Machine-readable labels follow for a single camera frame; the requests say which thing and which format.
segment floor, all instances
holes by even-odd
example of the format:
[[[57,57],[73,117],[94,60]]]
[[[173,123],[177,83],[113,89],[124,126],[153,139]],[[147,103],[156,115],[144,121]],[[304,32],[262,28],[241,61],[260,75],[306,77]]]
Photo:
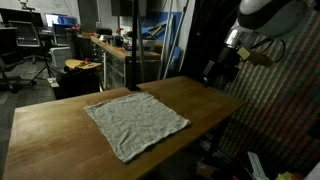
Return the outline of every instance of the floor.
[[[33,78],[44,66],[44,62],[41,61],[35,65],[31,61],[27,61],[8,75],[20,74],[22,78]],[[48,78],[47,70],[43,71],[39,77]],[[36,85],[24,87],[17,94],[12,94],[7,88],[0,85],[0,179],[2,179],[5,167],[15,108],[53,100],[54,97],[49,84],[44,80],[37,80]],[[194,169],[191,170],[190,167],[200,160],[204,154],[205,151],[198,143],[195,143],[160,165],[145,179],[189,179],[189,174],[194,173]]]

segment office chair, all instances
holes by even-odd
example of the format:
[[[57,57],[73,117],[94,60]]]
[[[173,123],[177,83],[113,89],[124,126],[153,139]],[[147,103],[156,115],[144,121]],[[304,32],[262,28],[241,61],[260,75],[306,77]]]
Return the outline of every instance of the office chair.
[[[0,28],[0,39],[5,42],[5,46],[0,48],[0,72],[2,74],[0,82],[4,82],[12,93],[17,93],[18,90],[10,84],[10,81],[30,81],[28,79],[21,79],[20,76],[8,77],[5,74],[5,72],[10,72],[16,66],[24,63],[16,44],[16,30],[17,28]]]
[[[64,24],[52,24],[53,27],[53,37],[54,42],[52,43],[54,46],[69,46],[68,38],[67,38],[67,31],[66,28],[71,28],[70,25]]]
[[[33,64],[37,62],[37,58],[44,59],[40,44],[42,42],[40,41],[36,27],[31,22],[9,20],[9,24],[12,27],[18,28],[16,30],[16,42],[18,47],[27,48],[33,52],[33,55],[24,57],[24,59],[32,58]]]

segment cloth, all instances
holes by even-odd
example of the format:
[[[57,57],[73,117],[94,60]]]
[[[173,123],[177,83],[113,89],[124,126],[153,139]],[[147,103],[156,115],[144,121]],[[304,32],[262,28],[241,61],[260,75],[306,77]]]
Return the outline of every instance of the cloth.
[[[148,146],[191,124],[149,93],[101,102],[84,110],[97,123],[124,163]]]

